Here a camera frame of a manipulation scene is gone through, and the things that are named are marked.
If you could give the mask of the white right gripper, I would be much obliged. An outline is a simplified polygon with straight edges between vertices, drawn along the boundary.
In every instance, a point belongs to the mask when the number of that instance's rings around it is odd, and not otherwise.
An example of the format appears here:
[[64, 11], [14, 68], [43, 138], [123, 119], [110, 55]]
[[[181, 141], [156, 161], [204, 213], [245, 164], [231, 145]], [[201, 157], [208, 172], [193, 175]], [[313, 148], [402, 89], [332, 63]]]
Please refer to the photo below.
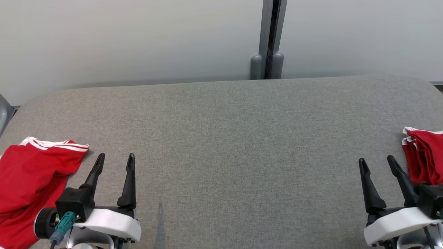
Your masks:
[[[419, 196], [414, 191], [414, 186], [410, 178], [396, 161], [394, 156], [388, 155], [387, 161], [392, 174], [397, 178], [399, 183], [405, 200], [405, 208], [383, 216], [364, 228], [364, 239], [369, 246], [380, 241], [386, 241], [420, 230], [431, 224], [442, 222], [442, 219], [432, 219], [416, 207]], [[359, 159], [359, 169], [364, 206], [367, 214], [375, 214], [384, 211], [387, 207], [386, 202], [379, 196], [370, 177], [370, 169], [364, 158]]]

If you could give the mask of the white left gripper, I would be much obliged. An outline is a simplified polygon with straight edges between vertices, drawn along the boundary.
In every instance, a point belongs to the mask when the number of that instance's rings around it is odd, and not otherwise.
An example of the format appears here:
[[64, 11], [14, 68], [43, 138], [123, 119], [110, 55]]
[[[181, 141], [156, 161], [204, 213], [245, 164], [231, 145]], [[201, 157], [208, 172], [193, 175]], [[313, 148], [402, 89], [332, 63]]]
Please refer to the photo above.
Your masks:
[[[99, 154], [84, 184], [80, 188], [95, 190], [105, 161], [106, 155]], [[135, 156], [129, 154], [126, 164], [126, 177], [121, 197], [118, 198], [119, 208], [134, 210], [136, 208], [136, 177]], [[131, 216], [120, 214], [109, 209], [94, 209], [89, 218], [82, 223], [74, 224], [74, 244], [118, 244], [119, 239], [129, 243], [139, 242], [141, 226]]]

